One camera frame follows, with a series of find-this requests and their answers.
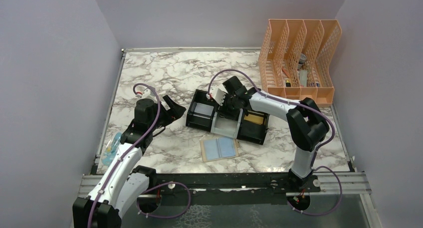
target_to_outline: marble surface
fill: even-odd
[[[222,69],[241,70],[260,87],[258,55],[258,51],[127,53],[103,147],[116,132],[125,131],[133,119],[138,100],[132,92],[135,83],[154,86],[160,97],[167,94],[188,109],[195,90],[206,90],[211,77]],[[223,83],[233,75],[234,72],[223,73],[215,83]],[[251,87],[241,74],[238,77],[247,88]],[[322,112],[333,121],[330,108]],[[185,120],[186,113],[154,138],[137,165],[155,168],[159,173],[233,173],[286,172],[293,163],[295,144],[288,124],[276,117],[269,119],[264,145],[240,141],[239,157],[207,163],[202,161],[200,140],[210,133],[186,127]],[[315,162],[315,166],[319,165],[335,171],[349,170],[338,132],[331,143],[320,149]],[[107,168],[100,161],[97,173],[103,174]]]

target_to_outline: gray wall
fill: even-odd
[[[0,0],[0,227],[69,227],[120,54],[95,0]]]
[[[384,227],[421,227],[423,0],[346,0],[331,65],[347,149]]]
[[[124,48],[261,46],[269,18],[334,18],[344,0],[96,0]]]

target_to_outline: purple wire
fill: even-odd
[[[220,72],[218,72],[218,73],[216,73],[216,75],[214,75],[213,76],[213,78],[211,79],[211,81],[210,81],[210,83],[209,83],[209,88],[207,89],[207,94],[209,94],[210,95],[210,88],[211,88],[211,86],[212,86],[212,83],[213,83],[213,81],[214,81],[214,79],[219,75],[219,74],[221,74],[221,73],[223,73],[223,72],[230,72],[230,71],[232,71],[232,72],[239,72],[239,73],[241,73],[242,75],[244,75],[248,80],[249,80],[249,82],[253,85],[253,87],[254,87],[254,89],[257,91],[257,93],[258,94],[260,94],[260,95],[262,95],[262,96],[266,96],[266,94],[264,94],[262,91],[260,91],[260,89],[258,89],[258,87],[255,85],[255,83],[252,81],[252,79],[247,75],[247,74],[245,74],[245,73],[243,73],[243,72],[241,72],[241,71],[239,71],[239,70],[236,70],[236,69],[225,69],[225,70],[222,70],[222,71],[220,71]],[[285,101],[285,100],[283,100],[283,99],[280,99],[280,98],[277,98],[277,97],[273,97],[273,96],[267,96],[267,98],[270,98],[270,99],[272,99],[272,100],[275,100],[275,101],[278,101],[278,102],[282,102],[282,103],[285,103],[285,104],[288,104],[288,102],[287,101]],[[298,102],[289,102],[289,104],[292,104],[292,105],[295,105],[295,106],[299,106],[299,107],[302,107],[302,108],[305,108],[305,109],[308,109],[308,110],[310,110],[310,111],[312,111],[312,112],[314,112],[314,113],[317,113],[318,115],[320,115],[320,116],[322,116],[328,123],[329,123],[329,126],[331,127],[331,129],[332,129],[332,135],[330,136],[330,138],[328,139],[328,140],[326,140],[325,142],[323,142],[323,143],[320,143],[317,147],[316,147],[316,152],[322,147],[322,146],[324,146],[324,145],[326,145],[326,144],[328,144],[330,141],[332,141],[333,140],[333,138],[335,137],[335,126],[333,125],[333,123],[331,122],[331,120],[329,120],[329,118],[327,118],[323,113],[321,113],[321,112],[319,112],[319,111],[317,111],[316,109],[314,109],[314,108],[311,108],[311,107],[307,107],[307,106],[305,106],[305,105],[303,105],[303,104],[301,104],[301,103],[298,103]]]
[[[115,170],[117,169],[117,167],[118,167],[118,165],[123,161],[123,158],[124,157],[126,157],[126,155],[140,142],[140,141],[142,141],[146,136],[147,136],[147,134],[149,134],[150,132],[151,132],[151,130],[153,129],[153,127],[155,126],[155,124],[157,123],[157,120],[159,119],[159,115],[160,115],[160,107],[161,107],[161,103],[160,103],[160,97],[157,95],[157,93],[156,93],[156,90],[154,89],[154,87],[151,87],[151,86],[149,86],[149,85],[147,85],[147,84],[145,84],[145,83],[137,83],[137,84],[135,84],[134,85],[134,87],[132,88],[132,90],[134,91],[134,93],[136,94],[136,92],[135,92],[135,87],[137,87],[137,86],[145,86],[145,87],[147,87],[148,89],[150,89],[152,92],[153,92],[153,94],[154,94],[154,96],[156,97],[156,99],[157,99],[157,114],[156,114],[156,118],[154,119],[154,121],[153,121],[153,124],[151,124],[151,126],[147,129],[147,131],[136,141],[136,142],[134,142],[134,144],[132,144],[132,146],[130,146],[127,150],[126,150],[126,152],[124,152],[123,154],[122,154],[122,156],[121,156],[121,160],[117,160],[117,162],[115,163],[115,165],[112,167],[112,169],[110,170],[110,173],[109,173],[109,175],[106,177],[106,180],[103,182],[103,185],[101,186],[101,188],[100,188],[100,190],[104,190],[105,188],[106,188],[106,186],[108,185],[108,183],[109,183],[109,180],[110,180],[110,178],[112,177],[112,175],[113,175],[113,173],[115,172]],[[96,206],[96,204],[97,204],[97,202],[98,202],[98,200],[100,199],[100,196],[101,196],[101,194],[100,193],[98,193],[97,194],[97,196],[96,196],[96,198],[95,198],[95,200],[94,200],[94,202],[93,202],[93,205],[92,205],[92,207],[91,207],[91,210],[90,210],[90,214],[89,214],[89,216],[88,216],[88,225],[87,225],[87,228],[91,228],[91,223],[92,223],[92,217],[93,217],[93,214],[94,214],[94,210],[95,210],[95,206]]]
[[[187,192],[188,192],[188,205],[187,205],[187,207],[185,207],[185,209],[184,209],[181,213],[179,213],[179,214],[177,214],[177,215],[169,216],[169,217],[166,217],[166,216],[158,216],[158,215],[151,215],[151,214],[149,214],[149,213],[144,213],[144,212],[141,210],[140,205],[139,205],[139,204],[138,204],[138,202],[137,202],[137,208],[138,208],[138,210],[139,210],[139,213],[141,213],[141,214],[143,214],[143,215],[145,215],[145,216],[147,216],[147,217],[154,217],[154,218],[161,218],[161,219],[173,219],[173,218],[180,217],[180,216],[182,216],[183,214],[185,214],[185,212],[187,212],[187,211],[188,211],[188,209],[190,208],[190,205],[191,205],[191,193],[190,193],[190,190],[188,189],[188,187],[187,187],[187,186],[185,186],[184,184],[180,183],[180,182],[166,182],[166,183],[163,183],[163,184],[157,185],[157,186],[155,186],[155,187],[153,187],[153,188],[150,188],[150,189],[148,189],[148,190],[144,191],[142,194],[148,193],[148,192],[150,192],[150,191],[153,191],[153,190],[155,190],[155,189],[157,189],[157,188],[160,188],[160,187],[163,187],[163,186],[166,186],[166,185],[169,185],[169,184],[176,184],[176,185],[183,186],[183,187],[185,188],[185,190],[187,190]]]
[[[327,215],[327,214],[332,213],[332,212],[333,212],[334,210],[336,210],[336,209],[339,207],[339,205],[341,204],[341,200],[342,200],[342,185],[341,185],[341,181],[339,180],[339,177],[335,174],[335,172],[334,172],[334,171],[332,171],[332,169],[330,169],[329,167],[326,167],[326,166],[320,166],[320,167],[316,168],[316,169],[315,169],[315,171],[317,171],[317,170],[319,170],[319,169],[321,169],[321,168],[325,168],[325,169],[329,170],[329,171],[330,171],[330,172],[331,172],[331,173],[335,176],[336,180],[338,180],[338,184],[339,184],[339,194],[340,194],[340,196],[339,196],[339,199],[338,199],[338,201],[336,202],[335,206],[334,206],[332,209],[328,210],[327,212],[323,212],[323,213],[309,213],[309,212],[300,211],[300,210],[298,210],[298,209],[294,208],[294,207],[291,205],[291,203],[289,203],[289,202],[288,202],[288,204],[292,207],[292,209],[293,209],[294,211],[299,212],[299,213],[302,213],[303,215],[307,215],[307,216],[320,217],[320,216],[325,216],[325,215]]]

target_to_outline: purple cable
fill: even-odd
[[[123,154],[122,154],[122,156],[121,156],[121,160],[117,160],[117,162],[115,163],[115,165],[112,167],[112,169],[110,170],[110,173],[109,173],[109,175],[106,177],[106,180],[103,182],[103,185],[101,186],[101,188],[100,188],[100,190],[104,190],[105,188],[106,188],[106,186],[108,185],[108,183],[109,183],[109,180],[110,180],[110,178],[112,177],[112,175],[113,175],[113,173],[115,172],[115,170],[116,170],[116,168],[118,167],[118,165],[123,161],[123,158],[124,157],[126,157],[126,155],[140,142],[140,141],[142,141],[146,136],[147,136],[147,134],[149,134],[150,132],[151,132],[151,130],[153,129],[153,127],[155,126],[155,124],[157,123],[157,120],[159,119],[159,115],[160,115],[160,97],[157,95],[157,93],[156,93],[156,90],[154,89],[154,87],[151,87],[151,86],[149,86],[149,85],[147,85],[147,84],[144,84],[144,83],[137,83],[137,84],[135,84],[134,85],[134,87],[133,87],[133,91],[134,91],[134,93],[136,94],[136,92],[135,92],[135,87],[137,87],[137,86],[145,86],[145,87],[147,87],[148,89],[150,89],[152,92],[153,92],[153,94],[154,94],[154,96],[156,97],[156,99],[157,99],[157,114],[156,114],[156,118],[154,119],[154,121],[153,121],[153,124],[151,124],[151,126],[148,128],[148,130],[140,137],[140,139],[138,139],[134,144],[132,144],[132,146],[130,146],[129,147],[129,149],[128,150],[126,150],[126,152],[124,152]],[[88,216],[88,225],[87,225],[87,228],[91,228],[91,223],[92,223],[92,217],[93,217],[93,214],[94,214],[94,210],[95,210],[95,206],[97,205],[97,202],[98,202],[98,200],[100,199],[100,196],[101,196],[101,194],[100,193],[98,193],[97,194],[97,196],[96,196],[96,198],[95,198],[95,200],[94,200],[94,202],[93,202],[93,205],[92,205],[92,207],[91,207],[91,210],[90,210],[90,215]]]
[[[222,70],[222,71],[220,71],[220,72],[218,72],[218,73],[216,73],[216,75],[214,75],[213,76],[213,78],[211,79],[211,81],[210,81],[210,83],[209,83],[209,88],[207,89],[207,94],[209,94],[210,95],[210,88],[211,88],[211,86],[212,86],[212,83],[213,83],[213,81],[214,81],[214,79],[219,75],[219,74],[221,74],[221,73],[223,73],[223,72],[230,72],[230,71],[232,71],[232,72],[239,72],[239,73],[241,73],[242,75],[244,75],[244,77],[246,77],[248,80],[249,80],[249,82],[253,85],[253,87],[254,87],[254,89],[257,91],[257,93],[258,94],[260,94],[260,95],[262,95],[262,96],[266,96],[266,94],[264,94],[263,92],[261,92],[259,89],[258,89],[258,87],[255,85],[255,83],[252,81],[252,79],[247,75],[247,74],[245,74],[245,73],[243,73],[243,72],[241,72],[241,71],[239,71],[239,70],[236,70],[236,69],[225,69],[225,70]],[[283,100],[283,99],[280,99],[280,98],[277,98],[277,97],[273,97],[273,96],[267,96],[268,98],[270,98],[270,99],[272,99],[272,100],[275,100],[275,101],[278,101],[278,102],[282,102],[282,103],[285,103],[285,104],[288,104],[288,102],[287,101],[285,101],[285,100]],[[299,107],[302,107],[302,108],[305,108],[305,109],[308,109],[308,110],[310,110],[310,111],[312,111],[312,112],[314,112],[314,113],[317,113],[318,115],[320,115],[320,116],[322,116],[328,123],[329,123],[329,126],[331,127],[331,129],[332,129],[332,135],[330,136],[330,138],[327,140],[327,141],[325,141],[325,142],[323,142],[323,143],[320,143],[317,147],[316,147],[316,152],[322,147],[322,146],[324,146],[324,145],[326,145],[326,144],[328,144],[330,141],[332,141],[333,140],[333,138],[335,137],[335,126],[333,125],[333,123],[331,122],[331,120],[329,120],[329,118],[327,118],[323,113],[321,113],[321,112],[319,112],[319,111],[317,111],[316,109],[314,109],[314,108],[311,108],[311,107],[307,107],[307,106],[305,106],[305,105],[303,105],[303,104],[301,104],[301,103],[298,103],[298,102],[289,102],[289,104],[292,104],[292,105],[295,105],[295,106],[299,106]]]
[[[338,177],[338,176],[335,174],[335,172],[334,172],[334,171],[332,171],[332,169],[330,169],[329,167],[320,166],[320,167],[316,168],[316,169],[315,169],[315,171],[319,170],[320,168],[325,168],[325,169],[329,170],[329,171],[330,171],[330,172],[331,172],[331,173],[335,176],[335,178],[338,180],[338,184],[339,184],[339,194],[340,194],[340,196],[339,196],[339,199],[338,199],[338,201],[336,202],[335,206],[334,206],[332,209],[328,210],[327,212],[323,212],[323,213],[309,213],[309,212],[300,211],[300,210],[298,210],[298,209],[294,208],[294,207],[291,205],[291,203],[289,203],[289,202],[288,202],[288,204],[292,207],[292,209],[293,209],[294,211],[299,212],[299,213],[302,213],[303,215],[307,215],[307,216],[320,217],[320,216],[325,216],[325,215],[327,215],[327,214],[332,213],[332,212],[333,212],[334,210],[336,210],[336,209],[339,207],[339,205],[341,204],[341,200],[342,200],[342,185],[341,185],[341,181],[339,180],[339,177]]]
[[[157,186],[155,186],[155,187],[153,187],[153,188],[150,188],[150,189],[148,189],[148,190],[144,191],[142,194],[148,193],[148,192],[150,192],[150,191],[153,191],[153,190],[155,190],[155,189],[157,189],[157,188],[160,188],[160,187],[163,187],[163,186],[166,186],[166,185],[169,185],[169,184],[177,184],[177,185],[183,186],[183,187],[185,188],[185,190],[187,190],[187,192],[188,192],[188,205],[187,205],[187,207],[185,207],[185,209],[184,209],[181,213],[179,213],[179,214],[177,214],[177,215],[169,216],[169,217],[165,217],[165,216],[158,216],[158,215],[151,215],[151,214],[149,214],[149,213],[144,213],[144,212],[141,210],[140,205],[139,205],[139,204],[138,204],[138,202],[137,202],[137,208],[138,208],[138,210],[139,210],[139,213],[138,213],[138,214],[143,214],[143,215],[145,215],[145,216],[147,216],[147,217],[154,217],[154,218],[161,218],[161,219],[173,219],[173,218],[180,217],[180,216],[182,216],[183,214],[185,214],[185,212],[187,212],[187,211],[188,211],[188,209],[190,208],[190,204],[191,204],[191,193],[190,193],[190,190],[188,189],[188,187],[187,187],[187,186],[185,186],[184,184],[180,183],[180,182],[166,182],[166,183],[163,183],[163,184],[157,185]]]

